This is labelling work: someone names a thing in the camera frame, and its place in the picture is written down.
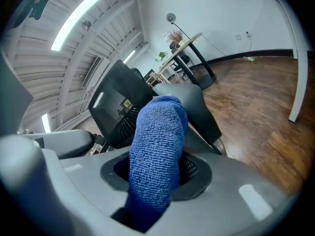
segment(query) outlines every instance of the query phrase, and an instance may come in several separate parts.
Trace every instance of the fluorescent light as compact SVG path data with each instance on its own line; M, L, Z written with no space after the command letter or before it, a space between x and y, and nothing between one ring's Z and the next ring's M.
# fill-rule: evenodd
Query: fluorescent light
M59 51L63 42L67 38L68 34L70 33L71 29L77 23L77 21L83 16L83 14L93 6L98 0L84 0L68 17L64 25L61 27L58 35L51 47L51 50Z
M44 114L44 115L41 117L41 120L42 120L43 125L44 125L45 133L50 133L50 127L49 127L49 121L48 121L48 114Z
M132 55L134 55L135 52L136 52L136 51L133 50L133 51L128 55L128 57L124 60L124 64L128 61L128 59L131 58Z
M96 99L96 102L95 102L94 105L93 105L93 108L95 108L95 107L97 106L97 104L99 103L99 101L100 101L100 99L102 98L103 94L104 94L103 92L101 92L101 93L99 94L98 98Z

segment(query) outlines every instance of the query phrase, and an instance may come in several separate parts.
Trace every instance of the vase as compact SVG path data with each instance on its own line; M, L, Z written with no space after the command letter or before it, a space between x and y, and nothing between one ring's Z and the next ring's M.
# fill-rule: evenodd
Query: vase
M186 41L184 41L183 39L178 43L180 46L183 46L185 44Z

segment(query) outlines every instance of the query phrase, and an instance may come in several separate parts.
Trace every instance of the blue microfiber towel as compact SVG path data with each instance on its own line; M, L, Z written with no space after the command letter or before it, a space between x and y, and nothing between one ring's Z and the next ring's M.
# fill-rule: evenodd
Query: blue microfiber towel
M178 161L187 132L187 114L174 96L159 96L139 113L130 149L126 208L132 227L146 232L170 204L179 187Z

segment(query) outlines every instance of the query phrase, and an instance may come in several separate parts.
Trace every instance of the wooden floor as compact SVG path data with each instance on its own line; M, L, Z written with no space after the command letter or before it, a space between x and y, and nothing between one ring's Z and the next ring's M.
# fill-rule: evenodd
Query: wooden floor
M296 91L296 60L235 59L211 68L217 80L203 94L223 133L228 156L256 168L288 194L297 193L314 158L315 63L309 62L307 92L295 123L288 117ZM198 78L206 70L193 72ZM171 82L183 83L178 77Z

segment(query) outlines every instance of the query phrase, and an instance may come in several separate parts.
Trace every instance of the light fixture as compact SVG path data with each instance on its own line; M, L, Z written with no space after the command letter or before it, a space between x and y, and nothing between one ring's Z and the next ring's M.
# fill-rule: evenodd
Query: light fixture
M166 20L167 20L169 23L171 23L172 25L175 25L179 30L181 30L181 31L183 32L183 34L186 35L186 37L187 37L188 39L190 39L190 37L188 37L187 34L186 34L182 29L180 29L177 24L175 24L176 16L175 16L174 13L168 13L168 14L166 15Z
M128 61L128 59L131 58L132 55L134 55L135 52L136 52L136 51L133 50L133 51L128 55L128 57L124 60L124 64Z
M45 133L50 133L48 114L44 114L44 115L41 117L41 120L42 120L42 122L43 122L43 126L44 126L44 129L45 129Z
M83 16L85 12L89 8L93 6L98 0L84 0L76 9L72 12L72 14L68 17L64 25L61 27L60 31L57 34L57 37L51 47L51 50L59 51L63 42L67 38L71 29L77 23L77 21Z
M95 103L93 105L93 108L96 108L96 106L98 105L98 103L99 103L100 99L102 98L103 94L104 94L103 92L101 92L99 94L99 96L97 97L97 99L96 99L96 101L95 101Z

